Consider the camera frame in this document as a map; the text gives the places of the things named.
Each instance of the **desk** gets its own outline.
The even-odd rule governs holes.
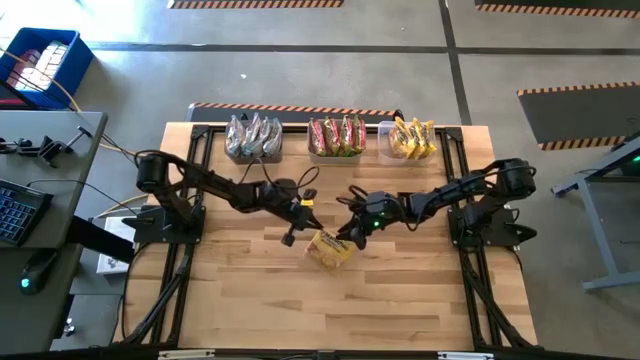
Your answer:
[[[161,149],[185,157],[193,125],[168,123]],[[462,129],[469,167],[489,164],[494,156],[488,128]],[[297,179],[311,166],[306,135],[285,137],[283,162],[267,168],[274,179]],[[213,144],[211,169],[239,179],[245,166],[228,160],[223,135],[216,135]],[[370,135],[358,167],[321,166],[313,184],[318,190],[314,213],[330,231],[350,218],[335,201],[349,195],[348,184],[396,192],[430,191],[445,183],[441,156],[424,168],[390,168],[377,164],[376,147],[375,135]],[[173,172],[172,181],[177,176]],[[247,179],[263,176],[255,166]],[[312,231],[298,233],[287,248],[280,239],[288,224],[272,215],[240,214],[211,195],[205,195],[204,203],[207,220],[195,251],[180,348],[472,349],[459,255],[450,243],[444,211],[415,233],[403,225],[375,233],[364,251],[331,276],[303,259]],[[129,332],[158,296],[166,251],[166,245],[150,245],[135,262],[125,305]],[[497,303],[522,335],[536,343],[515,257],[489,248],[487,258]],[[172,315],[170,303],[165,335]],[[488,338],[486,313],[480,315]]]
[[[78,126],[94,135],[93,139],[78,140],[73,145],[74,153],[56,158],[58,169],[37,158],[0,155],[0,178],[21,185],[36,179],[85,181],[106,122],[104,113],[0,111],[0,136],[7,141],[25,138],[39,146],[47,135],[66,143],[77,134]],[[83,185],[43,182],[33,187],[54,197],[21,248],[0,243],[0,354],[49,350],[57,326],[66,316],[63,309],[82,252],[80,245],[65,241]],[[42,292],[25,296],[18,289],[19,277],[35,248],[60,248],[60,256]]]

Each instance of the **computer mouse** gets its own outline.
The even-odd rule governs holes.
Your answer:
[[[20,291],[25,295],[39,293],[47,283],[49,273],[58,258],[56,249],[40,249],[33,254],[22,269]]]

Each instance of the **gray desk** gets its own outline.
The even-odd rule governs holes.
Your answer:
[[[98,149],[107,116],[103,113],[59,111],[0,111],[0,137],[7,141],[30,139],[39,146],[44,135],[69,141],[82,126],[94,137],[83,137],[72,154],[55,159],[58,169],[37,158],[0,155],[0,178],[25,185],[36,179],[86,181]],[[71,182],[42,182],[33,188],[53,194],[52,204],[21,248],[0,245],[0,354],[48,351],[67,302],[80,260],[82,246],[64,244],[67,230],[83,189]],[[34,248],[60,248],[46,287],[37,295],[24,296],[18,289],[24,264]]]
[[[104,113],[73,113],[69,111],[0,111],[0,137],[6,141],[29,139],[40,146],[45,135],[64,143],[78,133],[82,126],[93,139],[83,137],[74,145],[74,153],[61,154],[55,159],[57,169],[38,158],[0,155],[0,178],[20,185],[36,179],[66,179],[86,181],[96,155],[99,140],[107,123]],[[60,247],[67,234],[71,217],[76,210],[83,185],[72,182],[41,182],[34,189],[53,195],[51,207],[38,226],[22,245],[25,248]],[[0,243],[0,247],[10,245]]]

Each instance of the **clear plastic bin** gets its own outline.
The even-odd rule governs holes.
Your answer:
[[[434,158],[433,154],[429,154],[424,159],[405,159],[395,157],[391,144],[389,143],[389,132],[393,129],[393,121],[381,121],[378,125],[378,163],[386,166],[409,166],[409,167],[421,167],[431,162]]]
[[[313,144],[311,143],[311,124],[307,125],[307,150],[309,151],[309,159],[314,164],[359,164],[362,153],[367,151],[365,144],[364,150],[355,156],[318,156],[313,152]]]

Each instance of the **black metal frame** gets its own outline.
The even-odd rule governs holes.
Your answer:
[[[200,165],[208,167],[211,157],[211,149],[213,138],[216,133],[224,132],[224,125],[194,125],[191,132],[191,142],[187,160],[194,163],[198,145],[201,140],[205,140],[204,153]],[[285,133],[305,133],[307,131],[306,124],[286,124],[284,126]],[[367,133],[377,133],[377,126],[368,125]],[[460,127],[436,128],[436,136],[442,143],[442,154],[445,165],[445,174],[448,181],[455,178],[451,151],[449,148],[450,140],[454,141],[458,161],[460,163],[461,175],[469,172],[469,167],[464,148],[464,139]],[[187,196],[187,189],[183,189],[181,196]],[[468,202],[474,201],[472,197],[467,199]],[[459,209],[458,204],[452,205],[451,209]],[[193,259],[195,246],[187,244],[185,246],[185,256]],[[178,253],[177,244],[169,244],[167,260],[165,262],[164,274],[160,292],[167,288],[171,283],[175,267],[175,261]],[[309,350],[309,349],[209,349],[198,351],[196,355],[200,357],[208,356],[226,356],[226,357],[243,357],[243,358],[261,358],[261,359],[279,359],[288,356],[303,357],[309,356],[316,360],[346,360],[346,359],[517,359],[517,360],[534,360],[534,359],[619,359],[613,357],[599,357],[584,354],[564,353],[548,351],[541,347],[534,347],[527,343],[526,340],[519,337],[519,334],[509,324],[508,320],[500,311],[498,305],[493,300],[491,291],[491,282],[489,280],[488,264],[484,252],[484,244],[480,244],[475,251],[478,262],[478,273],[475,272],[469,260],[469,253],[462,246],[457,246],[460,254],[460,264],[462,269],[462,278],[467,301],[467,309],[469,313],[469,325],[472,334],[473,347],[472,352],[459,351],[351,351],[351,350]],[[186,268],[186,278],[180,283],[177,292],[176,306],[174,309],[173,322],[167,340],[160,341],[162,333],[162,324],[164,318],[164,309],[153,325],[149,344],[114,344],[109,347],[96,347],[89,349],[61,351],[61,352],[44,352],[36,354],[11,355],[10,359],[157,359],[161,352],[178,349],[178,340],[180,337],[180,329],[182,326],[182,318],[184,314],[184,306],[186,302],[186,294],[189,285],[189,273],[191,271],[191,261],[188,261]],[[487,305],[487,316],[489,320],[489,328],[491,333],[491,344],[487,344],[480,330],[480,319],[475,299],[475,294]],[[502,345],[501,329],[507,339],[513,343],[512,339],[516,339],[515,347],[505,347]]]

